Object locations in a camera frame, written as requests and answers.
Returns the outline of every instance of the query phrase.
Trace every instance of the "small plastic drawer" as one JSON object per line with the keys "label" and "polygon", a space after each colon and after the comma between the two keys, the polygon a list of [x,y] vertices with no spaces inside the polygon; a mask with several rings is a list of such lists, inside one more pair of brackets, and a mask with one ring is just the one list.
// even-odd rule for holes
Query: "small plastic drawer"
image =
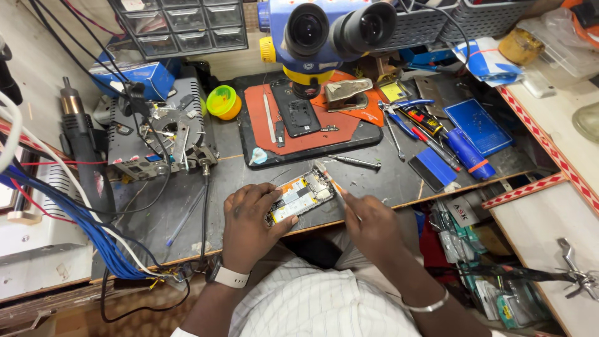
{"label": "small plastic drawer", "polygon": [[205,9],[211,28],[243,24],[239,5],[205,7]]}
{"label": "small plastic drawer", "polygon": [[147,56],[163,55],[178,52],[175,41],[170,35],[140,37],[137,39]]}
{"label": "small plastic drawer", "polygon": [[161,0],[162,6],[167,7],[191,7],[199,6],[199,0]]}
{"label": "small plastic drawer", "polygon": [[187,10],[167,11],[168,21],[175,32],[205,29],[204,13],[202,8],[190,8]]}
{"label": "small plastic drawer", "polygon": [[121,12],[150,11],[160,9],[157,0],[114,0]]}
{"label": "small plastic drawer", "polygon": [[243,27],[221,28],[212,31],[217,48],[240,46],[246,43]]}
{"label": "small plastic drawer", "polygon": [[202,0],[206,6],[238,4],[239,0]]}
{"label": "small plastic drawer", "polygon": [[161,11],[126,13],[123,16],[135,35],[168,32],[167,21]]}
{"label": "small plastic drawer", "polygon": [[212,48],[210,34],[207,31],[177,34],[176,37],[182,52]]}

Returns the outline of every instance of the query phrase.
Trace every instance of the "gray plastic basket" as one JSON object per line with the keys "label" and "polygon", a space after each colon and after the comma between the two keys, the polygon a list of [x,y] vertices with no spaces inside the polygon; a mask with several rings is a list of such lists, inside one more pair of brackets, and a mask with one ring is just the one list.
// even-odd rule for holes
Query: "gray plastic basket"
{"label": "gray plastic basket", "polygon": [[[458,8],[454,9],[451,15],[469,40],[493,37],[505,33],[535,1],[473,5],[469,0],[458,0]],[[445,42],[462,42],[464,37],[452,22],[447,21],[439,39]]]}
{"label": "gray plastic basket", "polygon": [[[453,5],[440,7],[440,9],[451,13],[457,6],[458,1]],[[411,13],[398,12],[397,27],[393,37],[384,47],[378,48],[376,51],[385,52],[433,43],[446,21],[447,17],[435,10],[423,8]]]}

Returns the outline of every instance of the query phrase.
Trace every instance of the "smartwatch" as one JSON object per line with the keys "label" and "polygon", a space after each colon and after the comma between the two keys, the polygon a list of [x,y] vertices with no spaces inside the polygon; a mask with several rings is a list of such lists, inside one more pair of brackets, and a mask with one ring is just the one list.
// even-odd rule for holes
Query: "smartwatch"
{"label": "smartwatch", "polygon": [[251,274],[251,272],[249,274],[240,274],[223,267],[223,258],[218,254],[214,258],[214,268],[206,271],[206,282],[218,282],[231,288],[243,288],[246,286]]}

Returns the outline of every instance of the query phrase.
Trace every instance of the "white striped shirt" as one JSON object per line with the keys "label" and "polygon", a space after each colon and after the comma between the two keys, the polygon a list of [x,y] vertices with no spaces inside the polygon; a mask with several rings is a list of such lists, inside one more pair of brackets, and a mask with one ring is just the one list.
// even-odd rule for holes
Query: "white striped shirt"
{"label": "white striped shirt", "polygon": [[[411,316],[350,270],[318,269],[301,258],[276,268],[237,305],[230,337],[420,336]],[[494,332],[493,337],[503,336]],[[171,337],[195,337],[181,329]]]}

